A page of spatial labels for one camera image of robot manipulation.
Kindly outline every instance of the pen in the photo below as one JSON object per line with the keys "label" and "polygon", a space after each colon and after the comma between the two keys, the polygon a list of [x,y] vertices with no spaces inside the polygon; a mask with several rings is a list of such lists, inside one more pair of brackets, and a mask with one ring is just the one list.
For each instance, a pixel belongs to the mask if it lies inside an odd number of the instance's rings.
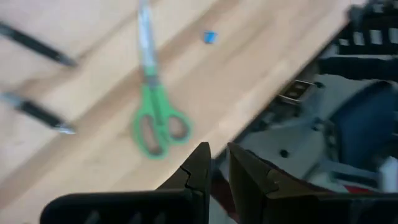
{"label": "pen", "polygon": [[21,45],[42,54],[58,63],[67,65],[67,66],[75,66],[77,63],[68,57],[67,55],[54,50],[53,48],[45,45],[44,43],[35,40],[33,37],[30,37],[23,32],[12,28],[9,25],[0,21],[0,34],[6,36],[9,39],[15,40],[16,42],[20,43]]}
{"label": "pen", "polygon": [[50,126],[51,128],[57,130],[60,133],[64,134],[75,134],[76,132],[69,127],[68,124],[63,122],[60,118],[36,105],[35,103],[23,99],[20,96],[17,96],[13,93],[3,93],[0,95],[0,98],[4,99],[10,105],[12,105],[15,109],[22,111],[38,120]]}

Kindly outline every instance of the wooden table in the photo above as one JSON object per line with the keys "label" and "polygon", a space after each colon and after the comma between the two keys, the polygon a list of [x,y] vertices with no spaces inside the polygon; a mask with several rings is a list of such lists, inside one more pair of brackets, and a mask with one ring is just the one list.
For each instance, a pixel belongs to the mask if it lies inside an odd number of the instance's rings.
{"label": "wooden table", "polygon": [[[37,223],[71,192],[152,190],[201,141],[221,152],[364,0],[155,0],[162,81],[192,140],[150,161],[131,140],[140,105],[137,1],[3,0],[0,19],[56,46],[66,68],[0,39],[0,87],[72,122],[67,136],[0,105],[0,223]],[[203,43],[215,30],[213,45]]]}

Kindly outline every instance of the green scissors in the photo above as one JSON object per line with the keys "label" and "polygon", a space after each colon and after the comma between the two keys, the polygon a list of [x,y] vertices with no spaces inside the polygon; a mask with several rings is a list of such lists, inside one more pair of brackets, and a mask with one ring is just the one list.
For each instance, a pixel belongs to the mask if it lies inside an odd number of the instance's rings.
{"label": "green scissors", "polygon": [[[150,9],[146,0],[139,1],[139,44],[141,48],[144,84],[141,87],[142,104],[132,122],[132,133],[143,153],[151,159],[163,159],[169,153],[171,144],[187,142],[191,134],[189,119],[170,105],[164,86],[158,76],[156,47],[152,34]],[[170,130],[170,119],[182,124],[183,134],[176,136]],[[142,131],[143,120],[150,119],[151,133],[156,141],[156,149],[150,149]]]}

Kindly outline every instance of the small blue piece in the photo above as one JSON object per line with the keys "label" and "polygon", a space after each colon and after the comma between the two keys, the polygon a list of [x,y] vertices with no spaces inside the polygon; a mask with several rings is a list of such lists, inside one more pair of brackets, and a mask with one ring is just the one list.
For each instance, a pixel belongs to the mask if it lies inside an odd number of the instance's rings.
{"label": "small blue piece", "polygon": [[217,33],[211,30],[205,32],[205,43],[206,44],[214,44],[216,42]]}

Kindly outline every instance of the green handle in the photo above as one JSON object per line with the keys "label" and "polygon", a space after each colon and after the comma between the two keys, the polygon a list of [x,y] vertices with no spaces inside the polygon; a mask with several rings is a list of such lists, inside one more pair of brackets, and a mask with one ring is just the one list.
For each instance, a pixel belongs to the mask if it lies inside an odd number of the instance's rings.
{"label": "green handle", "polygon": [[[160,153],[156,154],[148,148],[142,134],[142,120],[146,116],[152,118],[153,135],[160,147]],[[169,120],[171,117],[177,118],[184,126],[185,132],[181,138],[176,138],[170,132]],[[133,124],[132,133],[141,151],[151,159],[163,159],[169,153],[171,144],[183,144],[187,142],[191,135],[191,124],[188,118],[181,112],[173,109],[165,94],[162,85],[150,88],[148,85],[142,86],[142,105],[137,112]]]}

